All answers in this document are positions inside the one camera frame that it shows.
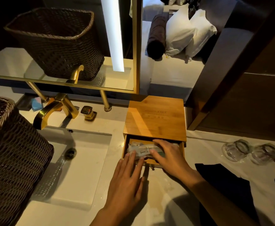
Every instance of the sink drain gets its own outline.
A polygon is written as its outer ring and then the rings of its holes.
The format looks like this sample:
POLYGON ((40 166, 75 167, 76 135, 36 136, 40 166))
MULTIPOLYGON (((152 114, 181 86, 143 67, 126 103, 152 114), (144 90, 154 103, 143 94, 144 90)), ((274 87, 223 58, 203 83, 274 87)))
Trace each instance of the sink drain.
POLYGON ((70 148, 68 149, 65 154, 64 154, 64 158, 66 160, 72 160, 77 154, 77 151, 75 148, 70 148))

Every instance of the wicker basket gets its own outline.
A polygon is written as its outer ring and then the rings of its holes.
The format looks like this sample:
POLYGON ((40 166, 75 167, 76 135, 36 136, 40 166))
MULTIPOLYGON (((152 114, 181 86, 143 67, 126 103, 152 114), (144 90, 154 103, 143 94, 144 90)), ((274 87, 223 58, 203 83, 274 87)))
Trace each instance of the wicker basket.
POLYGON ((0 225, 15 225, 49 165, 54 148, 0 97, 0 225))
POLYGON ((91 11, 37 8, 18 15, 4 29, 50 77, 69 79, 82 64, 79 80, 91 81, 104 62, 91 11))

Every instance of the bathroom countertop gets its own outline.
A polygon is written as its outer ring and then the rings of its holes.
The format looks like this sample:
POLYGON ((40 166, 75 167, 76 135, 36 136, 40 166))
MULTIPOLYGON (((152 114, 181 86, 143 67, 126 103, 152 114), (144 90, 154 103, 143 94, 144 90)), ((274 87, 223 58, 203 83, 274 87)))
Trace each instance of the bathroom countertop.
MULTIPOLYGON (((13 93, 10 87, 0 86, 0 96, 18 101, 22 94, 13 93)), ((94 122, 84 121, 83 114, 72 119, 67 128, 91 132, 109 133, 112 135, 105 162, 99 178, 92 207, 89 211, 71 209, 44 202, 31 201, 23 212, 17 226, 25 225, 89 225, 98 210, 106 201, 109 182, 114 168, 121 157, 124 136, 123 128, 126 118, 126 107, 113 106, 110 112, 105 112, 102 104, 74 101, 80 109, 89 105, 96 111, 94 122)), ((31 123, 38 111, 20 111, 31 123)), ((59 127, 65 118, 63 111, 54 112, 48 119, 49 126, 59 127)), ((256 166, 249 161, 231 162, 222 156, 221 146, 225 142, 243 138, 250 144, 273 143, 266 140, 250 139, 216 133, 187 131, 187 147, 185 157, 189 165, 195 169, 195 163, 221 163, 237 176, 250 181, 254 205, 261 225, 275 225, 275 163, 267 166, 256 166)), ((140 205, 124 221, 123 225, 194 225, 199 226, 198 201, 180 184, 169 178, 162 169, 149 170, 147 191, 140 205)))

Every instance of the sink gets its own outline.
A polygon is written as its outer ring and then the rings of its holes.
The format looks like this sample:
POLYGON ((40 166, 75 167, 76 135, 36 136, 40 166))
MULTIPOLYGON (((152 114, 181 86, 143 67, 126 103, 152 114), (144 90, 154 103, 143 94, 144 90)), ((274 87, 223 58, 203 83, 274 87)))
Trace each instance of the sink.
POLYGON ((31 200, 89 211, 111 135, 50 126, 38 132, 54 146, 54 155, 31 200), (69 152, 75 152, 71 160, 69 152))

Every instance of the led light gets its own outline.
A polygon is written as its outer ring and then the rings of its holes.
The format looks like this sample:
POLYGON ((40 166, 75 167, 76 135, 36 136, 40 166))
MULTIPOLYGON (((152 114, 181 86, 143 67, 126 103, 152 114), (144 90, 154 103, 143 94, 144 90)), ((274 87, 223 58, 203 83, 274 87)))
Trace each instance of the led light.
POLYGON ((101 0, 101 2, 113 70, 124 72, 119 0, 101 0))

